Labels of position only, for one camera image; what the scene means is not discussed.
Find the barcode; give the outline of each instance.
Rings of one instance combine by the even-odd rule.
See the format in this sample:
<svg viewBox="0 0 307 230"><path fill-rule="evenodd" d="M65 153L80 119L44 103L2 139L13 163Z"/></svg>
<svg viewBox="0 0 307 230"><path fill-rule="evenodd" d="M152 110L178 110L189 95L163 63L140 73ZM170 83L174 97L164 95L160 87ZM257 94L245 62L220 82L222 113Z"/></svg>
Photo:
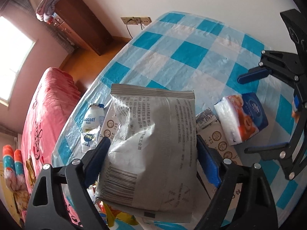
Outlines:
<svg viewBox="0 0 307 230"><path fill-rule="evenodd" d="M131 206L137 175L110 166L102 199Z"/></svg>

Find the tissue pack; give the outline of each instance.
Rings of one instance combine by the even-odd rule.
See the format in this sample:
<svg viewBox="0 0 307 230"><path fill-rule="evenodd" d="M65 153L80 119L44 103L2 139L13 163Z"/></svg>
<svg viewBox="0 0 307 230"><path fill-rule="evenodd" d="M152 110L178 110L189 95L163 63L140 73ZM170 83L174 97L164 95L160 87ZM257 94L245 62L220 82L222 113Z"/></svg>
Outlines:
<svg viewBox="0 0 307 230"><path fill-rule="evenodd" d="M268 126L255 93L223 97L214 108L230 145L240 144Z"/></svg>

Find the wooden cabinet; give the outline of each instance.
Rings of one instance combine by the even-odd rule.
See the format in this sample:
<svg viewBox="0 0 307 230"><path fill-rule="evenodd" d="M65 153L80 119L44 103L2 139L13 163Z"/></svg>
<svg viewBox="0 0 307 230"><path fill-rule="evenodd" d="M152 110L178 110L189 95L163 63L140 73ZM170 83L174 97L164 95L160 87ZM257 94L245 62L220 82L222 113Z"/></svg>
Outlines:
<svg viewBox="0 0 307 230"><path fill-rule="evenodd" d="M82 0L60 0L55 6L57 27L78 47L103 54L113 38Z"/></svg>

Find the tissue pack logo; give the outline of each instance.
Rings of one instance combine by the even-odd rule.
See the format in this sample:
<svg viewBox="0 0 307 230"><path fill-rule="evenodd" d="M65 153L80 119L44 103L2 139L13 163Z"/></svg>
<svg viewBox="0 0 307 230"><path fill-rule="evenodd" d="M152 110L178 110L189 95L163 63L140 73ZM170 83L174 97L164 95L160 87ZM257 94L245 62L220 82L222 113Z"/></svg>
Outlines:
<svg viewBox="0 0 307 230"><path fill-rule="evenodd" d="M253 100L250 100L249 104L252 107L253 111L256 113L256 115L259 117L261 115L261 112L257 103Z"/></svg>

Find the pink wall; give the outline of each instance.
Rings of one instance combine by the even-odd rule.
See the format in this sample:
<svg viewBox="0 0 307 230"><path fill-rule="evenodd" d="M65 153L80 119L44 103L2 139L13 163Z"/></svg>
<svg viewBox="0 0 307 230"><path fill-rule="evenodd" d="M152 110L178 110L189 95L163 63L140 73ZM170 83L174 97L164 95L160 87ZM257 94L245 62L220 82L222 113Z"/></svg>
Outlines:
<svg viewBox="0 0 307 230"><path fill-rule="evenodd" d="M0 104L0 124L22 133L31 99L44 71L59 67L68 53L39 20L17 7L8 4L2 16L36 42L17 77L9 107Z"/></svg>

